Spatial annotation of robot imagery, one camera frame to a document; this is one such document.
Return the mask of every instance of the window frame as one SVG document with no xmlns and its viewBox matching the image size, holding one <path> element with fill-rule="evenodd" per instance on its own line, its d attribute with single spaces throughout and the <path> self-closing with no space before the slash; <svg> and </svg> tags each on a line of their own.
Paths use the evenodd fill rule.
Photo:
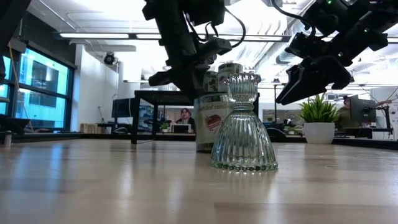
<svg viewBox="0 0 398 224">
<path fill-rule="evenodd" d="M 64 119 L 63 119 L 63 128 L 47 128 L 51 131 L 69 131 L 70 130 L 70 123 L 71 123 L 71 114 L 72 114 L 72 98 L 73 98 L 73 79 L 75 75 L 75 69 L 76 67 L 71 67 L 69 64 L 66 64 L 60 60 L 58 60 L 55 57 L 52 57 L 51 55 L 45 54 L 42 50 L 37 49 L 36 47 L 32 46 L 27 46 L 26 49 L 33 50 L 34 52 L 43 55 L 44 57 L 47 57 L 51 60 L 56 61 L 57 63 L 66 66 L 68 68 L 68 78 L 67 78 L 67 92 L 66 95 L 60 94 L 57 92 L 53 92 L 50 90 L 46 90 L 43 88 L 35 87 L 35 86 L 30 86 L 24 83 L 19 83 L 19 88 L 23 88 L 26 90 L 34 91 L 37 93 L 49 95 L 49 96 L 54 96 L 58 98 L 63 98 L 65 99 L 65 111 L 64 111 Z M 19 78 L 20 76 L 20 71 L 21 71 L 21 60 L 22 60 L 22 54 L 25 52 L 18 52 L 16 50 L 12 50 L 12 54 L 14 56 L 14 65 L 16 67 L 16 72 L 17 72 L 17 77 Z M 1 56 L 9 57 L 10 54 L 8 51 L 5 51 Z M 8 117 L 15 118 L 16 115 L 16 106 L 17 106 L 17 97 L 18 97 L 18 90 L 16 88 L 16 80 L 14 76 L 14 71 L 11 69 L 11 77 L 9 80 L 4 80 L 3 81 L 4 85 L 8 85 L 9 87 L 9 99 L 10 103 L 7 104 L 6 108 L 6 115 Z"/>
</svg>

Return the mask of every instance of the white wall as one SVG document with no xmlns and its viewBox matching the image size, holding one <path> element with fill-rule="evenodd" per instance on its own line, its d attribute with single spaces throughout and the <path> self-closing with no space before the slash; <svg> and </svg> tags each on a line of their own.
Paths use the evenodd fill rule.
<svg viewBox="0 0 398 224">
<path fill-rule="evenodd" d="M 119 75 L 86 52 L 84 45 L 76 46 L 76 62 L 72 103 L 71 131 L 81 123 L 100 123 L 101 107 L 105 121 L 111 120 L 112 97 L 118 92 Z"/>
<path fill-rule="evenodd" d="M 390 121 L 392 128 L 394 128 L 394 135 L 390 136 L 390 139 L 398 139 L 398 91 L 396 91 L 396 87 L 380 87 L 380 88 L 374 88 L 371 90 L 371 95 L 377 100 L 377 101 L 385 101 L 390 97 L 390 100 L 392 101 L 392 104 L 390 104 Z M 383 128 L 386 128 L 386 118 L 382 114 L 381 111 L 376 111 L 376 116 L 377 116 L 377 122 L 380 124 Z M 388 134 L 387 133 L 374 133 L 373 134 L 374 139 L 388 139 Z"/>
</svg>

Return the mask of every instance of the computer monitor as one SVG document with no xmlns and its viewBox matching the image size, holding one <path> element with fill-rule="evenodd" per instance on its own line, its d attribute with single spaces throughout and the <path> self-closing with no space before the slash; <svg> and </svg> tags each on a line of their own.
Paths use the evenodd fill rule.
<svg viewBox="0 0 398 224">
<path fill-rule="evenodd" d="M 359 96 L 349 98 L 351 108 L 351 120 L 361 123 L 376 122 L 376 102 L 373 100 L 362 100 Z"/>
<path fill-rule="evenodd" d="M 113 100 L 112 118 L 130 118 L 132 116 L 134 98 Z"/>
</svg>

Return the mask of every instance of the ceiling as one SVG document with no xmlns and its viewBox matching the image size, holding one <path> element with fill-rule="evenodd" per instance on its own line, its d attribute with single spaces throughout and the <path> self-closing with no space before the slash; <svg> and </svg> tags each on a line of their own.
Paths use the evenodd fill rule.
<svg viewBox="0 0 398 224">
<path fill-rule="evenodd" d="M 284 0 L 283 9 L 293 14 L 300 14 L 313 0 Z M 141 12 L 144 0 L 32 0 L 29 12 L 60 32 L 153 32 L 158 33 L 154 20 L 146 21 Z M 302 30 L 296 20 L 285 17 L 273 7 L 267 7 L 261 0 L 240 0 L 229 10 L 246 25 L 248 34 L 292 35 Z M 225 15 L 224 23 L 217 27 L 220 34 L 241 34 L 242 28 L 233 17 Z M 205 33 L 204 26 L 196 27 L 198 33 Z M 398 35 L 393 27 L 390 35 Z M 165 67 L 167 54 L 163 47 L 154 40 L 92 40 L 90 44 L 134 45 L 139 55 L 142 73 L 148 77 Z M 231 52 L 218 57 L 215 65 L 234 61 L 246 68 L 255 68 L 263 80 L 271 81 L 275 76 L 284 81 L 284 70 L 299 60 L 291 58 L 281 65 L 276 63 L 286 44 L 265 42 L 244 42 Z M 353 74 L 364 75 L 375 61 L 381 62 L 396 58 L 398 45 L 390 45 L 378 52 L 366 50 L 349 69 Z M 129 60 L 123 53 L 122 60 Z"/>
</svg>

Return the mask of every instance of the glass vase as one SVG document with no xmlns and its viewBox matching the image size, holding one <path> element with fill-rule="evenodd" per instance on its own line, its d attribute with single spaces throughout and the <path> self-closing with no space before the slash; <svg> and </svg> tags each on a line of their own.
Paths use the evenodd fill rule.
<svg viewBox="0 0 398 224">
<path fill-rule="evenodd" d="M 211 152 L 210 165 L 236 171 L 273 170 L 278 167 L 271 140 L 253 112 L 261 77 L 230 74 L 226 79 L 232 112 L 220 127 Z"/>
</svg>

